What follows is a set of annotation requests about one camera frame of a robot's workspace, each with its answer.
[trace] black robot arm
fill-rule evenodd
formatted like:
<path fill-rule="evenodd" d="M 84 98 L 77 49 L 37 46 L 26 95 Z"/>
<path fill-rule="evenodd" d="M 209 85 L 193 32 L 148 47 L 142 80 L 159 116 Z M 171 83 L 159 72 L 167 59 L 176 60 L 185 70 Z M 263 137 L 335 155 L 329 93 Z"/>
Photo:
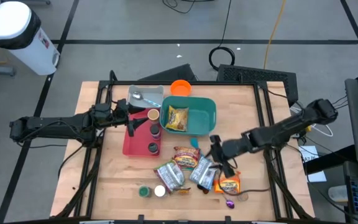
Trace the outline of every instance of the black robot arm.
<path fill-rule="evenodd" d="M 337 111 L 328 100 L 315 100 L 304 108 L 301 113 L 284 119 L 269 127 L 254 128 L 241 133 L 240 139 L 230 139 L 222 142 L 219 136 L 211 136 L 211 151 L 213 160 L 223 165 L 226 177 L 234 175 L 233 169 L 227 162 L 243 153 L 259 152 L 266 147 L 282 147 L 291 135 L 299 133 L 312 124 L 329 124 L 337 118 Z"/>
<path fill-rule="evenodd" d="M 96 130 L 111 126 L 126 125 L 129 136 L 148 118 L 129 120 L 129 114 L 145 110 L 118 100 L 116 108 L 109 103 L 93 105 L 89 111 L 66 118 L 23 117 L 10 123 L 9 137 L 15 142 L 34 138 L 76 139 L 90 146 L 96 139 Z"/>

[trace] concrete floor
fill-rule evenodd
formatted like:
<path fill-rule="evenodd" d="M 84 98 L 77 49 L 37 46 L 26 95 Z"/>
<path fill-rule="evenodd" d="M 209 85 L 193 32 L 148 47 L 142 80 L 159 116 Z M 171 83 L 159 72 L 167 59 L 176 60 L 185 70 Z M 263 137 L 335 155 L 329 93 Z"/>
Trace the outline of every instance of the concrete floor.
<path fill-rule="evenodd" d="M 50 6 L 29 2 L 39 15 L 42 28 L 53 40 L 63 33 L 74 0 L 52 0 Z M 178 1 L 186 10 L 188 2 Z M 215 80 L 208 63 L 209 51 L 220 39 L 229 1 L 196 3 L 188 14 L 166 8 L 159 0 L 79 0 L 68 40 L 204 39 L 203 44 L 65 44 L 60 65 L 50 86 L 42 116 L 71 116 L 81 82 L 105 80 L 113 69 L 120 80 L 137 80 L 189 63 L 200 80 Z M 347 0 L 358 25 L 358 1 Z M 268 39 L 280 10 L 277 0 L 232 0 L 225 39 Z M 357 40 L 339 0 L 288 0 L 275 39 Z M 262 68 L 266 45 L 227 44 L 236 53 L 236 65 Z M 15 66 L 14 78 L 0 75 L 0 206 L 20 153 L 9 138 L 10 121 L 32 116 L 45 77 L 34 74 L 8 54 Z M 224 52 L 216 52 L 215 64 L 229 63 Z M 358 44 L 272 45 L 267 68 L 295 72 L 299 99 L 307 104 L 316 98 L 336 100 L 345 95 L 344 80 L 358 77 Z M 320 133 L 311 139 L 338 150 L 352 144 L 347 108 L 330 125 L 334 137 Z M 36 140 L 33 145 L 56 140 Z M 14 193 L 5 222 L 48 218 L 57 184 L 57 170 L 64 148 L 31 149 Z M 326 171 L 328 181 L 315 184 L 323 191 L 343 184 L 341 168 Z M 311 190 L 316 216 L 344 221 L 344 215 Z"/>

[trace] red organizer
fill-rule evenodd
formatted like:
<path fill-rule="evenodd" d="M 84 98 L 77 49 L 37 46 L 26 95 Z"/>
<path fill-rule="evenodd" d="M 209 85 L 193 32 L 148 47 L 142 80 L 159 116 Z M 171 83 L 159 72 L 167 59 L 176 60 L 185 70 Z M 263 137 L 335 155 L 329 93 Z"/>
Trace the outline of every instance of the red organizer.
<path fill-rule="evenodd" d="M 146 109 L 142 112 L 136 114 L 130 114 L 129 119 L 134 118 L 146 118 L 147 112 L 150 109 Z M 150 133 L 150 127 L 152 123 L 150 120 L 146 121 L 142 125 L 140 125 L 136 130 L 133 137 L 129 137 L 128 130 L 125 132 L 124 138 L 124 146 L 122 147 L 122 153 L 126 156 L 133 157 L 158 157 L 160 155 L 160 146 L 161 146 L 161 138 L 159 140 L 154 140 L 152 134 Z M 156 143 L 158 146 L 158 153 L 151 154 L 149 152 L 148 146 L 150 143 Z"/>

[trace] metal tray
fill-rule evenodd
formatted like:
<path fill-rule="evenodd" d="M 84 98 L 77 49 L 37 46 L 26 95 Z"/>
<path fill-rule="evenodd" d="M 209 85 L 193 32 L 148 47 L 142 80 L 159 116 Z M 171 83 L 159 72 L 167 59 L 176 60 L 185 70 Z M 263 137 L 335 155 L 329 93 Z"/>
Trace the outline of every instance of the metal tray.
<path fill-rule="evenodd" d="M 162 105 L 162 101 L 164 99 L 164 87 L 159 85 L 158 87 L 137 87 L 135 85 L 131 85 L 128 90 L 128 102 L 134 106 L 139 106 L 143 108 L 154 108 L 152 104 L 144 101 L 144 100 L 137 100 L 132 97 L 133 92 L 139 92 L 145 99 L 151 100 L 154 103 L 158 103 Z"/>

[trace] wooden table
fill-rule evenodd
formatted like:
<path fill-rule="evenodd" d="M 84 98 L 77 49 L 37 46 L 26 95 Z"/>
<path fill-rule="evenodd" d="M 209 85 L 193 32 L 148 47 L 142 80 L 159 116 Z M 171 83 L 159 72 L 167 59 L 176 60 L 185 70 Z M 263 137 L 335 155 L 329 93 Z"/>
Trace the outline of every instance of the wooden table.
<path fill-rule="evenodd" d="M 75 113 L 84 113 L 94 104 L 98 82 L 83 82 Z M 113 100 L 127 98 L 127 85 L 112 88 Z M 281 82 L 269 82 L 268 88 L 274 93 L 285 95 Z M 169 95 L 169 86 L 165 86 L 165 96 Z M 211 134 L 220 135 L 222 140 L 240 138 L 240 133 L 259 126 L 252 86 L 195 85 L 193 96 L 211 98 L 217 106 L 216 127 Z M 263 93 L 260 91 L 262 107 Z M 270 94 L 272 111 L 276 122 L 290 115 L 287 100 Z M 250 192 L 246 202 L 238 202 L 235 209 L 228 209 L 222 195 L 210 192 L 205 195 L 196 185 L 188 180 L 190 173 L 185 173 L 185 186 L 191 187 L 189 195 L 173 194 L 165 198 L 141 198 L 138 189 L 141 185 L 155 187 L 161 182 L 153 168 L 167 162 L 174 154 L 174 146 L 190 146 L 189 136 L 162 133 L 162 147 L 158 159 L 128 158 L 122 154 L 122 144 L 126 128 L 108 128 L 104 145 L 94 198 L 92 219 L 136 220 L 143 214 L 146 220 L 224 220 L 230 215 L 232 220 L 275 220 L 270 192 Z M 209 150 L 209 137 L 199 138 L 203 152 Z M 297 147 L 291 140 L 290 145 Z M 80 146 L 79 142 L 70 140 L 65 157 Z M 75 193 L 80 181 L 85 150 L 71 158 L 62 169 L 58 181 L 51 215 L 60 212 Z M 282 150 L 283 166 L 290 192 L 298 203 L 314 216 L 306 177 L 299 152 L 290 147 Z M 236 158 L 241 171 L 242 190 L 266 189 L 269 180 L 263 152 L 246 153 Z M 282 194 L 277 188 L 282 217 L 285 217 Z M 84 194 L 81 214 L 85 214 L 88 193 Z"/>

